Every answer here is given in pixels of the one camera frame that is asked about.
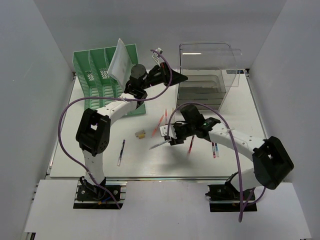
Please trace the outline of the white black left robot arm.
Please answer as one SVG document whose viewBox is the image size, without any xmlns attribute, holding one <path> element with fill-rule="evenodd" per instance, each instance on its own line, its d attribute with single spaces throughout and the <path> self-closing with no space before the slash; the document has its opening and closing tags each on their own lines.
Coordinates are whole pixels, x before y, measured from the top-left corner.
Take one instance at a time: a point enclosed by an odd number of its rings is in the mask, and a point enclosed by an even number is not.
<svg viewBox="0 0 320 240">
<path fill-rule="evenodd" d="M 90 196 L 99 200 L 106 193 L 103 152 L 110 141 L 112 124 L 144 103 L 148 96 L 146 89 L 159 84 L 174 86 L 186 80 L 187 76 L 170 70 L 165 62 L 154 66 L 149 72 L 142 64 L 137 64 L 131 68 L 121 100 L 114 100 L 97 110 L 88 108 L 84 111 L 75 139 L 88 169 L 83 183 L 89 187 Z"/>
</svg>

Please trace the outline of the clear plastic document folder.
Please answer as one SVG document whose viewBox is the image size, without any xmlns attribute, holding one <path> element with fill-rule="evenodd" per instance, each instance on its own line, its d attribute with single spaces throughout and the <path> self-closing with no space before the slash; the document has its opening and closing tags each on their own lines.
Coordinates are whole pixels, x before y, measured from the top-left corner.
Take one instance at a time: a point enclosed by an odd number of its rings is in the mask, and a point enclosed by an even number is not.
<svg viewBox="0 0 320 240">
<path fill-rule="evenodd" d="M 124 91 L 131 75 L 133 63 L 124 42 L 119 38 L 107 74 L 117 81 Z"/>
</svg>

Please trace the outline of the clear acrylic drawer cabinet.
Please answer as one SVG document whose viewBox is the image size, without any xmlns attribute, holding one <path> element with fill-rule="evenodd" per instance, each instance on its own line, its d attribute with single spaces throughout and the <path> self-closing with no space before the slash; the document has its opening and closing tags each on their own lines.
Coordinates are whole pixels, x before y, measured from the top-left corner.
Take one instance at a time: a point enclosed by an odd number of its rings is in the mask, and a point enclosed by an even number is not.
<svg viewBox="0 0 320 240">
<path fill-rule="evenodd" d="M 219 111 L 232 87 L 239 85 L 242 51 L 226 42 L 186 42 L 179 45 L 180 73 L 176 105 L 196 102 Z"/>
</svg>

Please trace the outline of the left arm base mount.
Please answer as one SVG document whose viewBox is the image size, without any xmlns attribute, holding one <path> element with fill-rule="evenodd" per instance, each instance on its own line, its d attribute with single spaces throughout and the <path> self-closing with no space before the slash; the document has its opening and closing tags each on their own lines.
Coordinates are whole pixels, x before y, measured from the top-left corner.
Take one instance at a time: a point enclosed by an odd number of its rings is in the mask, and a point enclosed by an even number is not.
<svg viewBox="0 0 320 240">
<path fill-rule="evenodd" d="M 92 185 L 82 176 L 77 182 L 73 209 L 82 210 L 120 210 L 126 197 L 126 184 L 116 184 L 106 182 L 105 188 L 113 195 L 116 202 L 109 192 L 96 185 Z"/>
</svg>

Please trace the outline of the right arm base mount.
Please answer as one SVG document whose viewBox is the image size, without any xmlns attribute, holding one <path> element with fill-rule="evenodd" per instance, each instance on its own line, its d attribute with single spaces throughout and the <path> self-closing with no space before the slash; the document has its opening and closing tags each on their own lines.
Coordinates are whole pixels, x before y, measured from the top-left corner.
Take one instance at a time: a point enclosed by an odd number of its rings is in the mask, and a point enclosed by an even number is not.
<svg viewBox="0 0 320 240">
<path fill-rule="evenodd" d="M 230 184 L 208 184 L 208 191 L 205 193 L 209 201 L 209 210 L 211 213 L 236 213 L 240 212 L 240 193 L 235 192 Z M 249 199 L 244 208 L 245 212 L 257 212 L 255 194 L 251 189 L 243 191 L 243 203 Z"/>
</svg>

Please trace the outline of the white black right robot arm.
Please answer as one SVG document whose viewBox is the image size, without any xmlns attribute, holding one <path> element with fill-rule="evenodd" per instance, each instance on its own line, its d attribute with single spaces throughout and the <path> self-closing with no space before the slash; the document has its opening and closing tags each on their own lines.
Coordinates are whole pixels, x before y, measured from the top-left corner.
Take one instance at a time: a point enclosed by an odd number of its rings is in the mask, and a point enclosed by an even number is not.
<svg viewBox="0 0 320 240">
<path fill-rule="evenodd" d="M 224 183 L 226 195 L 233 200 L 256 187 L 276 189 L 294 169 L 284 145 L 275 136 L 262 139 L 233 130 L 219 119 L 205 118 L 193 104 L 184 106 L 180 113 L 184 118 L 182 122 L 160 128 L 161 136 L 170 145 L 183 144 L 188 137 L 195 136 L 223 145 L 253 163 L 252 168 L 233 173 Z"/>
</svg>

